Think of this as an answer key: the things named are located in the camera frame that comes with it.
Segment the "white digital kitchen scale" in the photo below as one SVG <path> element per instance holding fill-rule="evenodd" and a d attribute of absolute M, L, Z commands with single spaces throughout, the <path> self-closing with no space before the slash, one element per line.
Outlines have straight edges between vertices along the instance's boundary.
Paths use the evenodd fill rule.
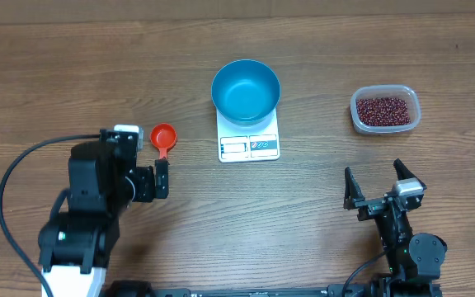
<path fill-rule="evenodd" d="M 270 161 L 280 158 L 277 110 L 254 125 L 237 125 L 217 115 L 218 157 L 221 163 Z"/>

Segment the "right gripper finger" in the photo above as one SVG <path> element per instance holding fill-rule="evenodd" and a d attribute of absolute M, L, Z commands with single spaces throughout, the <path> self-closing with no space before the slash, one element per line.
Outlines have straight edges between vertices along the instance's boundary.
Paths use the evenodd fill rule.
<path fill-rule="evenodd" d="M 359 203 L 364 201 L 364 195 L 349 167 L 345 168 L 345 183 L 346 188 L 343 207 L 346 210 L 356 209 L 359 207 Z"/>
<path fill-rule="evenodd" d="M 393 166 L 399 181 L 416 178 L 416 176 L 404 165 L 404 163 L 399 158 L 394 160 Z"/>

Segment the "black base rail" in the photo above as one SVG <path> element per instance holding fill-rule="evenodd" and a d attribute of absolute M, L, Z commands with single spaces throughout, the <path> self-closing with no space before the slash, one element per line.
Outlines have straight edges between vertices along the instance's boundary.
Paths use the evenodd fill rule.
<path fill-rule="evenodd" d="M 376 285 L 351 284 L 343 293 L 343 284 L 331 284 L 323 288 L 283 288 L 246 290 L 189 290 L 154 289 L 149 282 L 118 280 L 104 289 L 99 297 L 348 297 L 348 296 L 397 296 L 397 297 L 442 297 L 439 285 L 408 285 L 395 282 L 387 292 Z"/>

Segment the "red adzuki beans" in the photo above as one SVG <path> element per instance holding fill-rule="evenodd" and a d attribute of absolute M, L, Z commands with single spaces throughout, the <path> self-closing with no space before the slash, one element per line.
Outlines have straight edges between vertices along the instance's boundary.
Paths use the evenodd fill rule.
<path fill-rule="evenodd" d="M 398 97 L 359 99 L 356 111 L 360 121 L 367 126 L 409 125 L 411 118 L 407 103 Z"/>

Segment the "orange measuring scoop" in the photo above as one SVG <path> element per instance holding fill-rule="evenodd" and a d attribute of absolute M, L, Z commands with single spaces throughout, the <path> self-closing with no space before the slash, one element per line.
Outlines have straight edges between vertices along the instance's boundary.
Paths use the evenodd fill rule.
<path fill-rule="evenodd" d="M 158 150 L 159 158 L 167 158 L 168 151 L 175 146 L 177 141 L 175 128 L 168 123 L 156 125 L 150 134 L 150 141 Z"/>

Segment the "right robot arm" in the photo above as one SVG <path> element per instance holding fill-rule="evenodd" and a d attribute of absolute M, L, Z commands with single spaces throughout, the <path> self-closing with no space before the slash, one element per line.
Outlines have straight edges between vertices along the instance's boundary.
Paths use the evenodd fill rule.
<path fill-rule="evenodd" d="M 359 221 L 373 220 L 383 251 L 359 266 L 341 288 L 342 296 L 441 296 L 433 282 L 441 275 L 448 250 L 447 243 L 431 233 L 414 234 L 407 213 L 421 207 L 426 184 L 414 175 L 400 159 L 393 162 L 397 181 L 381 198 L 364 197 L 351 169 L 345 169 L 346 210 L 357 210 Z M 388 262 L 388 274 L 379 274 L 367 285 L 352 281 L 365 268 L 380 258 Z"/>

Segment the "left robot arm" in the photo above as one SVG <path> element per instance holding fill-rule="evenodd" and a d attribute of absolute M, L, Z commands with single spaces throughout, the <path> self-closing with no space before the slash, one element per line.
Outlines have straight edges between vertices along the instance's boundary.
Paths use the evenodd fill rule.
<path fill-rule="evenodd" d="M 142 148 L 143 129 L 137 125 L 101 130 L 97 139 L 72 147 L 69 187 L 38 236 L 45 294 L 100 295 L 121 214 L 134 202 L 167 198 L 168 161 L 140 167 Z"/>

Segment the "teal plastic bowl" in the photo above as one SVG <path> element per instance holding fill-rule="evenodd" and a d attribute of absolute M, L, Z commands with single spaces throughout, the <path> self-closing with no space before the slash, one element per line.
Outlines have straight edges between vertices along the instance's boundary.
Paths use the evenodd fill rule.
<path fill-rule="evenodd" d="M 275 72 L 261 61 L 239 59 L 223 66 L 211 83 L 216 110 L 236 125 L 255 125 L 278 106 L 281 84 Z"/>

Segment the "clear plastic food container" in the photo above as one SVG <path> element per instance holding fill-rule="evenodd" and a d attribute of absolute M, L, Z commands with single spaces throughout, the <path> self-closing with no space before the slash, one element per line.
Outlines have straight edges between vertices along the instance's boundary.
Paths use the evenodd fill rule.
<path fill-rule="evenodd" d="M 421 121 L 417 94 L 397 84 L 358 89 L 350 99 L 350 113 L 355 131 L 360 134 L 407 132 Z"/>

